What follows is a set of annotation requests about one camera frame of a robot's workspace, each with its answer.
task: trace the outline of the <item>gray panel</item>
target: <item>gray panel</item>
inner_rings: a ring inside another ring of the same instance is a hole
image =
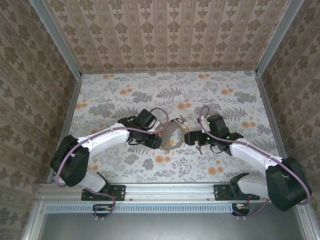
[[[40,240],[304,240],[297,210],[280,212],[268,204],[246,220],[228,213],[47,214]]]

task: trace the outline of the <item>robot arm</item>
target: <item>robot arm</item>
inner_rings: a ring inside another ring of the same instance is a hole
[[[88,139],[86,143],[83,143],[78,147],[67,159],[61,170],[59,182],[64,182],[69,187],[79,185],[94,192],[107,192],[110,186],[109,182],[99,173],[87,170],[89,159],[113,145],[125,142],[132,143],[132,141],[136,141],[137,143],[143,144],[149,148],[158,149],[162,140],[156,134],[129,131],[126,129],[113,131],[112,129],[127,127],[152,132],[159,124],[160,123],[157,121],[156,117],[151,114],[151,112],[143,109],[138,116],[122,118],[111,127],[101,130],[95,134],[79,138],[74,138],[73,136],[68,135],[59,145],[50,162],[50,166],[54,171],[58,172],[66,154],[75,145]]]
[[[266,157],[260,152],[248,147],[249,142],[237,132],[230,133],[223,118],[220,115],[213,115],[208,118],[200,119],[203,127],[213,136],[220,139],[232,140],[237,143],[225,142],[210,137],[204,131],[188,132],[184,136],[185,143],[188,145],[197,144],[202,146],[209,144],[217,146],[221,151],[230,156],[239,158],[256,168],[262,176],[252,176],[242,173],[230,181],[230,189],[235,199],[237,194],[253,194],[270,199],[271,202],[281,211],[285,212],[296,204],[306,199],[307,194],[302,185],[278,163]],[[295,175],[297,175],[306,185],[309,193],[311,188],[301,169],[300,164],[293,157],[283,159],[279,156],[272,156]]]

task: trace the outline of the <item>aluminum frame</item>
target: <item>aluminum frame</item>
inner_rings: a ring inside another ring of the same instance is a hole
[[[95,203],[48,203],[45,214],[94,214]],[[118,202],[113,214],[231,214],[232,203],[122,203]],[[106,212],[97,209],[96,213]]]
[[[271,58],[275,54],[278,46],[280,45],[282,39],[284,38],[288,28],[290,27],[292,21],[294,20],[297,12],[299,11],[301,5],[303,4],[304,0],[292,0],[289,2],[287,8],[284,11],[274,33],[266,46],[262,57],[260,58],[257,66],[256,71],[258,75],[262,75],[265,71],[268,63],[270,62]]]
[[[272,111],[272,107],[268,98],[268,94],[263,82],[263,78],[261,75],[258,75],[258,73],[254,73],[256,83],[258,85],[260,95],[262,98],[262,102],[266,111],[266,115],[268,117],[270,127],[273,133],[274,141],[276,144],[276,147],[279,152],[279,156],[282,158],[287,158],[287,152],[284,146],[284,143],[281,139],[280,131],[276,122],[276,118],[274,115],[274,112]],[[300,217],[300,221],[304,230],[304,234],[306,236],[306,239],[308,240],[319,240],[320,239],[320,230],[317,225],[317,221],[315,218],[315,215],[311,209],[310,204],[308,205],[297,205],[296,209],[298,211],[298,215]]]
[[[125,200],[121,205],[134,204],[229,204],[246,203],[239,201],[215,201],[214,185],[210,183],[122,183],[126,185]],[[110,201],[81,201],[82,187],[58,188],[54,183],[40,184],[29,223],[23,240],[37,240],[46,214],[48,204],[106,204]],[[265,198],[251,203],[264,203]]]
[[[74,58],[73,53],[68,47],[68,44],[66,43],[64,37],[61,35],[55,21],[51,17],[50,12],[46,7],[46,4],[42,0],[30,0],[30,2],[34,7],[36,13],[39,15],[41,21],[43,22],[46,30],[49,32],[55,45],[59,49],[59,52],[63,56],[66,64],[68,65],[75,79],[79,80],[81,77],[80,67],[76,59]]]
[[[286,158],[287,154],[284,149],[284,145],[280,136],[280,132],[272,112],[271,104],[268,99],[266,89],[263,84],[261,76],[255,73],[256,82],[261,94],[261,98],[267,113],[268,120],[270,122],[271,130],[274,136],[275,143],[277,145],[279,155]],[[67,119],[63,126],[64,131],[61,134],[68,134],[71,120],[73,117],[75,103],[77,102],[80,92],[81,82],[75,87],[72,96],[72,104],[70,104]],[[48,178],[49,182],[52,181],[52,175]],[[246,201],[215,201],[213,185],[225,184],[221,182],[211,183],[121,183],[126,185],[126,197],[122,202],[124,205],[132,204],[203,204],[203,203],[245,203]],[[81,187],[65,187],[57,188],[54,183],[40,184],[38,195],[35,199],[35,205],[33,207],[24,240],[36,240],[39,237],[41,227],[46,214],[47,204],[85,204],[92,203],[91,201],[81,201]],[[265,198],[259,201],[252,201],[255,203],[265,202]],[[107,201],[95,201],[95,204],[108,203]],[[314,214],[310,205],[296,206],[297,213],[299,215],[301,225],[308,240],[319,240],[319,228],[317,226]]]

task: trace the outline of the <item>patterned wallpaper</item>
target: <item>patterned wallpaper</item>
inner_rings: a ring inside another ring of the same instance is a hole
[[[75,79],[31,4],[0,1],[0,239],[22,236]]]
[[[320,226],[320,1],[305,0],[263,73],[288,155],[305,168]]]
[[[80,69],[254,69],[289,0],[45,0]]]

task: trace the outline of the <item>cable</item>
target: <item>cable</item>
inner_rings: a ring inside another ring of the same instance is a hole
[[[116,199],[115,199],[113,196],[109,195],[109,194],[101,193],[101,192],[95,192],[95,191],[92,191],[92,190],[89,189],[89,188],[85,188],[85,190],[87,190],[88,192],[90,192],[90,193],[92,193],[92,194],[100,195],[100,196],[106,196],[106,197],[112,199],[112,202],[113,202],[113,203],[112,203],[112,208],[111,208],[111,210],[108,212],[107,215],[105,215],[105,216],[103,216],[103,217],[97,216],[97,210],[100,209],[100,208],[102,208],[102,207],[107,207],[107,206],[97,206],[97,207],[94,209],[94,212],[93,212],[93,215],[95,216],[96,219],[102,219],[102,218],[105,219],[105,218],[109,217],[109,216],[112,214],[112,212],[115,210],[115,208],[116,208]]]
[[[213,146],[214,146],[214,145],[210,145],[210,150],[211,150],[211,152],[213,152],[214,154],[220,154],[220,153],[222,153],[222,151],[214,152],[214,150],[212,149]]]
[[[64,184],[60,184],[59,183],[59,176],[61,174],[61,171],[62,169],[64,168],[64,165],[66,164],[66,161],[68,160],[68,158],[70,157],[70,155],[77,149],[79,148],[82,144],[85,144],[87,142],[89,142],[90,140],[93,140],[93,139],[96,139],[98,137],[100,137],[101,135],[103,134],[107,134],[107,133],[110,133],[110,132],[113,132],[113,131],[118,131],[118,130],[129,130],[129,131],[136,131],[136,132],[140,132],[140,133],[144,133],[144,134],[156,134],[156,133],[159,133],[159,132],[162,132],[168,125],[169,123],[169,115],[168,113],[163,110],[162,108],[160,107],[155,107],[153,109],[151,109],[150,113],[153,112],[154,110],[161,110],[162,112],[164,112],[165,116],[166,116],[166,123],[164,124],[163,127],[161,127],[159,130],[157,131],[145,131],[145,130],[141,130],[141,129],[136,129],[136,128],[132,128],[132,127],[125,127],[125,126],[121,126],[121,127],[115,127],[115,128],[110,128],[110,129],[106,129],[96,135],[93,135],[79,143],[77,143],[73,148],[71,148],[71,150],[65,155],[65,157],[63,158],[62,162],[61,162],[61,165],[56,173],[56,176],[55,176],[55,184],[59,187],[59,188],[64,188],[66,187],[67,185]]]
[[[267,205],[267,203],[268,203],[269,201],[270,201],[269,199],[268,199],[267,201],[265,201],[264,204],[263,204],[257,211],[255,211],[255,212],[253,212],[253,213],[251,213],[251,214],[249,214],[249,215],[247,215],[247,216],[244,216],[243,214],[241,214],[240,212],[235,211],[235,210],[233,210],[233,212],[236,213],[236,214],[238,214],[239,216],[242,216],[243,219],[245,219],[245,218],[250,218],[250,217],[253,217],[254,215],[256,215],[257,213],[259,213],[259,212]]]
[[[248,201],[246,202],[246,204],[248,204],[249,208],[250,208],[250,196],[249,196],[249,194],[248,194]]]
[[[148,127],[148,128],[144,128],[143,130],[148,131],[148,130],[152,129],[152,128],[156,125],[156,122],[157,122],[157,121],[154,121],[154,123],[152,124],[152,126],[150,126],[150,127]]]
[[[300,184],[301,186],[303,187],[303,189],[305,190],[305,193],[306,193],[306,201],[304,202],[300,202],[298,203],[298,205],[307,205],[310,201],[311,201],[311,196],[310,196],[310,192],[307,188],[307,186],[305,185],[305,183],[293,172],[291,171],[288,167],[286,167],[283,163],[281,163],[280,161],[278,161],[277,159],[275,159],[274,157],[272,157],[271,154],[267,154],[265,153],[264,151],[260,150],[259,148],[249,144],[249,143],[244,143],[242,141],[234,141],[234,140],[228,140],[228,139],[223,139],[223,138],[220,138],[220,137],[217,137],[217,136],[214,136],[212,135],[209,131],[206,130],[206,128],[204,127],[204,125],[202,124],[202,121],[201,121],[201,116],[203,115],[203,111],[204,109],[207,109],[207,112],[206,114],[204,115],[204,117],[206,118],[209,114],[209,111],[210,111],[210,108],[209,106],[203,106],[201,109],[200,109],[200,112],[199,112],[199,124],[201,126],[201,128],[203,129],[203,131],[208,134],[210,137],[216,139],[216,140],[219,140],[219,141],[223,141],[223,142],[226,142],[226,143],[232,143],[232,144],[240,144],[240,145],[243,145],[243,146],[246,146],[248,148],[251,148],[252,150],[260,153],[261,155],[269,158],[270,160],[274,161],[275,163],[277,163],[279,166],[281,166],[284,170],[286,170],[289,174],[291,174]]]
[[[137,145],[139,145],[141,143],[142,143],[142,141],[136,141],[136,143],[133,143],[133,140],[128,141],[128,145],[129,146],[137,146]]]

